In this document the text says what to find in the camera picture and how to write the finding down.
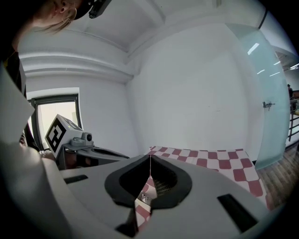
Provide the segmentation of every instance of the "checkered paper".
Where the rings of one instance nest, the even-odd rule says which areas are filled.
[[[212,151],[153,146],[147,154],[163,156],[215,170],[243,187],[267,205],[266,190],[263,182],[258,177],[253,163],[243,149]],[[154,182],[149,177],[143,188],[143,192],[150,194],[153,191],[156,192]],[[142,206],[140,205],[136,207],[136,216],[143,218],[143,220],[139,220],[140,224],[137,221],[139,230],[142,230],[147,224],[150,216],[150,210],[141,208]]]

